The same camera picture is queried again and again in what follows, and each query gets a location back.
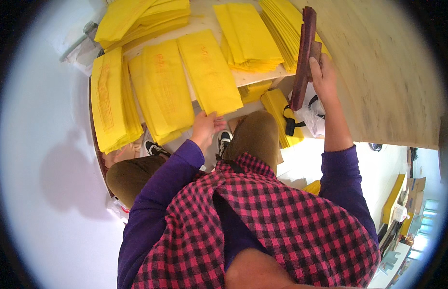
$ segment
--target leg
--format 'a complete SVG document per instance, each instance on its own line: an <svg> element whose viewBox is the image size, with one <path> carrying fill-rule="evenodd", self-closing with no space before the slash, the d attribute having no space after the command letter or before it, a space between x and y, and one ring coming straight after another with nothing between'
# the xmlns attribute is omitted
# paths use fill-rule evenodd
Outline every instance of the leg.
<svg viewBox="0 0 448 289"><path fill-rule="evenodd" d="M108 188L131 209L135 197L165 161L166 159L159 155L152 155L116 163L106 175Z"/></svg>
<svg viewBox="0 0 448 289"><path fill-rule="evenodd" d="M264 161L277 172L279 131L274 117L266 111L247 115L236 127L234 138L225 149L223 159L236 159L242 153Z"/></svg>

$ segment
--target hand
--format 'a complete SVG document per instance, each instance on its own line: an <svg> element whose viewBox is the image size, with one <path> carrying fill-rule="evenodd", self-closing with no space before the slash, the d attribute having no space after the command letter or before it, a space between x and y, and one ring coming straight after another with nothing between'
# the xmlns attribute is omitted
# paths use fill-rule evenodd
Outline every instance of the hand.
<svg viewBox="0 0 448 289"><path fill-rule="evenodd" d="M201 111L195 117L193 133L190 140L195 142L201 149L203 155L205 155L206 150L211 145L213 135L216 132L225 129L226 124L227 122L223 117L216 118L216 112L212 112L206 116L206 113Z"/></svg>
<svg viewBox="0 0 448 289"><path fill-rule="evenodd" d="M309 58L314 90L324 106L331 103L336 104L339 101L336 93L336 73L333 63L325 53L322 53L320 62L322 67L315 58Z"/></svg>

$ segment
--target yellow paper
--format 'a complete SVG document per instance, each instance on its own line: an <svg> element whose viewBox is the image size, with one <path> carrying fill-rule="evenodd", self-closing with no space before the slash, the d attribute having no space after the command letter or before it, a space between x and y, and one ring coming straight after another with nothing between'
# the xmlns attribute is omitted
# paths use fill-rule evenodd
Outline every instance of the yellow paper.
<svg viewBox="0 0 448 289"><path fill-rule="evenodd" d="M213 6L222 28L221 49L229 67L246 72L269 72L283 62L277 44L251 4Z"/></svg>
<svg viewBox="0 0 448 289"><path fill-rule="evenodd" d="M143 133L129 90L123 76L121 48L94 60L91 107L101 152L117 150Z"/></svg>
<svg viewBox="0 0 448 289"><path fill-rule="evenodd" d="M148 39L188 24L189 0L143 0L141 1L143 6L138 4L138 1L115 1L117 11L120 11L119 15L113 12L112 5L114 4L110 4L101 22L102 32L97 32L96 35L96 41L105 49L105 52L121 46L124 46L123 50L130 49ZM120 24L119 21L124 19L126 11L131 11L130 16L128 20ZM119 26L123 26L123 32L117 32L116 37L112 36L114 32L111 30L119 31Z"/></svg>
<svg viewBox="0 0 448 289"><path fill-rule="evenodd" d="M195 115L175 39L142 51L147 109L157 134L190 127Z"/></svg>
<svg viewBox="0 0 448 289"><path fill-rule="evenodd" d="M320 180L311 182L302 190L318 196L320 193Z"/></svg>
<svg viewBox="0 0 448 289"><path fill-rule="evenodd" d="M299 43L301 40L302 14L287 0L259 0L262 7L261 18L266 24L283 59L287 72L296 73ZM331 55L317 32L315 41L322 43L322 53Z"/></svg>
<svg viewBox="0 0 448 289"><path fill-rule="evenodd" d="M161 35L163 33L169 32L171 30L177 29L179 27L184 27L188 24L188 17L180 17L167 22L160 23L153 26L139 26L134 32L127 34L122 40L116 42L100 42L100 45L105 49L105 51L110 51L120 46L124 46L124 50L127 50L128 46L132 46L132 42L136 45L145 42L148 39L152 39Z"/></svg>
<svg viewBox="0 0 448 289"><path fill-rule="evenodd" d="M243 107L235 79L211 30L181 36L178 46L206 114L217 112L221 116Z"/></svg>
<svg viewBox="0 0 448 289"><path fill-rule="evenodd" d="M159 145L163 145L172 140L177 139L182 135L182 133L190 128L184 127L181 130L175 130L167 134L159 135L154 130L154 121L152 116L149 114L148 104L147 104L147 91L145 88L145 73L142 67L142 55L137 56L128 62L129 74L131 76L132 84L134 86L135 96L139 101L140 110L142 110L143 117L147 124L148 130L153 138L153 141L157 142Z"/></svg>
<svg viewBox="0 0 448 289"><path fill-rule="evenodd" d="M155 0L116 0L108 5L107 13L100 21L95 41L117 41L134 24L137 18L148 9Z"/></svg>
<svg viewBox="0 0 448 289"><path fill-rule="evenodd" d="M264 80L242 86L238 88L240 92L241 101L247 104L253 101L260 100L261 96L271 87L272 80Z"/></svg>
<svg viewBox="0 0 448 289"><path fill-rule="evenodd" d="M288 105L288 102L280 89L267 91L261 96L261 102L267 112L272 114L277 122L279 128L279 141L282 148L294 146L304 139L302 130L299 127L295 128L293 136L287 136L285 134L286 120L283 117L283 111L285 106ZM287 118L294 118L293 111L290 109L285 110L285 116Z"/></svg>

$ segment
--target pink checkered vest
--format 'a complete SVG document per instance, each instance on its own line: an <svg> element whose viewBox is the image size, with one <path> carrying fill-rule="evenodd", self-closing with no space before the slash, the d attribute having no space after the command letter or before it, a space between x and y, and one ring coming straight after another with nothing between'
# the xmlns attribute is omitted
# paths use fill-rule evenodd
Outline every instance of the pink checkered vest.
<svg viewBox="0 0 448 289"><path fill-rule="evenodd" d="M220 194L277 262L300 284L366 287L380 262L377 244L345 209L290 188L244 153L245 173L220 161L184 187L167 209L166 229L132 288L224 287L224 235L213 194Z"/></svg>

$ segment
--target stack of yellow paper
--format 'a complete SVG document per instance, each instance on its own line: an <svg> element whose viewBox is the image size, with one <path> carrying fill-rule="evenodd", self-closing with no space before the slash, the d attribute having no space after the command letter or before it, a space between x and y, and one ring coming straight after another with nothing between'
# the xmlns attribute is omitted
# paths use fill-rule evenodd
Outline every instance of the stack of yellow paper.
<svg viewBox="0 0 448 289"><path fill-rule="evenodd" d="M222 29L221 48L231 69L269 72L283 62L271 33L252 4L214 5Z"/></svg>
<svg viewBox="0 0 448 289"><path fill-rule="evenodd" d="M218 116L243 107L235 79L211 30L184 35L179 50L201 108Z"/></svg>
<svg viewBox="0 0 448 289"><path fill-rule="evenodd" d="M195 119L176 40L146 46L129 62L135 95L155 142L163 145Z"/></svg>
<svg viewBox="0 0 448 289"><path fill-rule="evenodd" d="M240 92L241 101L243 104L247 104L259 100L261 95L271 87L271 84L272 80L264 80L239 87L238 91Z"/></svg>
<svg viewBox="0 0 448 289"><path fill-rule="evenodd" d="M261 18L283 55L285 70L296 73L301 25L304 23L302 14L288 0L259 0L259 4L262 7ZM315 40L322 43L322 52L331 58L317 32Z"/></svg>
<svg viewBox="0 0 448 289"><path fill-rule="evenodd" d="M99 149L110 153L143 133L121 47L94 60L91 107Z"/></svg>
<svg viewBox="0 0 448 289"><path fill-rule="evenodd" d="M304 189L302 190L318 196L320 193L320 180L311 182L310 184L305 186Z"/></svg>
<svg viewBox="0 0 448 289"><path fill-rule="evenodd" d="M295 128L293 136L287 136L285 134L286 120L283 117L283 110L285 106L288 105L288 102L280 89L267 91L261 96L261 102L267 112L272 114L277 121L279 127L279 141L282 148L294 146L304 139L301 128L299 127ZM290 109L285 110L285 116L287 118L294 118L293 111Z"/></svg>
<svg viewBox="0 0 448 289"><path fill-rule="evenodd" d="M186 26L189 0L116 0L108 6L95 35L105 51L130 49L160 34Z"/></svg>

